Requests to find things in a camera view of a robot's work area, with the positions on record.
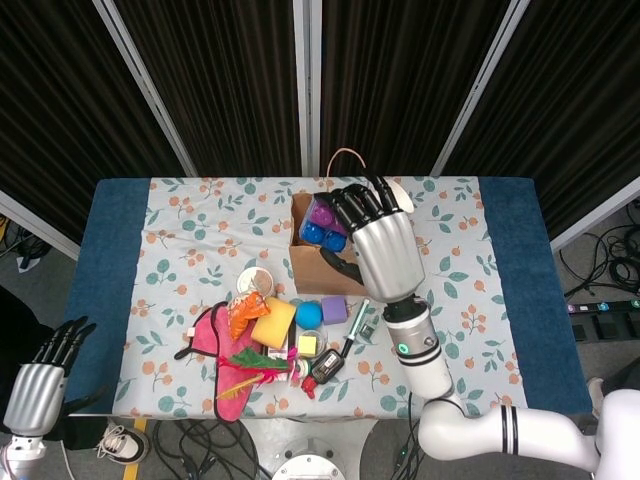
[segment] black curtain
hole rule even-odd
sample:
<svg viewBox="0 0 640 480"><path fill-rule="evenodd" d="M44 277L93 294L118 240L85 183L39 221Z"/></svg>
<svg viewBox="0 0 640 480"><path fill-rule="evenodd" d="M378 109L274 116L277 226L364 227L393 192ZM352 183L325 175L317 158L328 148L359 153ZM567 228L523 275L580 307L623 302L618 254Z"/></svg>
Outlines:
<svg viewBox="0 0 640 480"><path fill-rule="evenodd" d="M62 233L100 179L184 174L91 2L1 2L0 49L0 190Z"/></svg>
<svg viewBox="0 0 640 480"><path fill-rule="evenodd" d="M117 1L200 174L300 175L291 1Z"/></svg>
<svg viewBox="0 0 640 480"><path fill-rule="evenodd" d="M640 3L531 2L446 175L532 177L553 238L640 175Z"/></svg>
<svg viewBox="0 0 640 480"><path fill-rule="evenodd" d="M508 3L325 0L321 173L341 146L379 173L428 173Z"/></svg>

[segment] cardboard box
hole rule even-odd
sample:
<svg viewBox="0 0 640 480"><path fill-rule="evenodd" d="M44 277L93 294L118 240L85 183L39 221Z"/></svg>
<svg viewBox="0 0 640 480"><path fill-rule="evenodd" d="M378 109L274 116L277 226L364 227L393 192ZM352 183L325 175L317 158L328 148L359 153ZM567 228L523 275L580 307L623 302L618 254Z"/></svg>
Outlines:
<svg viewBox="0 0 640 480"><path fill-rule="evenodd" d="M291 203L293 227L289 241L289 256L298 293L366 296L367 291L362 285L336 272L325 262L320 255L319 246L300 239L298 231L312 197L309 193L295 193ZM350 242L339 256L349 263L357 263Z"/></svg>

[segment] white sneaker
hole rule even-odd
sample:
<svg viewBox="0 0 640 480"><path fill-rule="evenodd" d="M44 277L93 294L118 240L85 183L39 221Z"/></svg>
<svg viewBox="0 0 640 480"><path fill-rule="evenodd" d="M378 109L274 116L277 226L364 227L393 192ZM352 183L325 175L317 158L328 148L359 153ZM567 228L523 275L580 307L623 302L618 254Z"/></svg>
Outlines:
<svg viewBox="0 0 640 480"><path fill-rule="evenodd" d="M593 377L587 382L587 390L589 390L591 405L593 406L591 413L598 419L600 418L600 412L602 411L602 402L604 402L602 382L604 382L604 380L599 377Z"/></svg>
<svg viewBox="0 0 640 480"><path fill-rule="evenodd" d="M131 465L141 462L149 453L149 440L140 430L125 428L109 420L96 448L98 458L108 457L112 462Z"/></svg>

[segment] yellow sponge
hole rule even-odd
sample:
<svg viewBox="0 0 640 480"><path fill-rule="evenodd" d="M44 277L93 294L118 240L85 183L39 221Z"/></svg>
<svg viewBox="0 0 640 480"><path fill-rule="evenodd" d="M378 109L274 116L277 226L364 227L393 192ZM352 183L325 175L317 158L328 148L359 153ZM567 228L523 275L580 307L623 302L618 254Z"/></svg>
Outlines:
<svg viewBox="0 0 640 480"><path fill-rule="evenodd" d="M318 348L316 337L300 335L298 337L298 355L301 357L315 357Z"/></svg>
<svg viewBox="0 0 640 480"><path fill-rule="evenodd" d="M251 338L267 347L282 348L296 307L274 297L268 297L265 302L271 313L258 318Z"/></svg>

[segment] robotic arm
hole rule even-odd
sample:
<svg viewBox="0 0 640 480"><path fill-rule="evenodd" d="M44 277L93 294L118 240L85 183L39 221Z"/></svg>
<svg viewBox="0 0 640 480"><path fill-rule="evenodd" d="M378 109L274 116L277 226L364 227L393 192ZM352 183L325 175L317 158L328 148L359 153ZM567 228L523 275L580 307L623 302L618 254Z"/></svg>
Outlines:
<svg viewBox="0 0 640 480"><path fill-rule="evenodd" d="M47 447L42 437L58 420L93 400L63 405L71 367L84 340L96 325L85 326L87 317L64 323L45 342L32 363L23 365L11 392L4 424L13 437L1 450L0 479L35 478Z"/></svg>
<svg viewBox="0 0 640 480"><path fill-rule="evenodd" d="M365 175L379 200L358 184L316 194L347 229L358 266L321 253L332 267L361 282L374 300L387 304L383 318L398 360L413 393L426 401L418 437L427 455L454 460L503 452L597 472L597 480L637 478L640 470L632 463L637 453L631 450L640 442L640 392L622 390L605 398L596 437L583 436L567 417L542 410L502 406L480 418L465 416L430 305L415 295L425 274L409 218L382 177Z"/></svg>

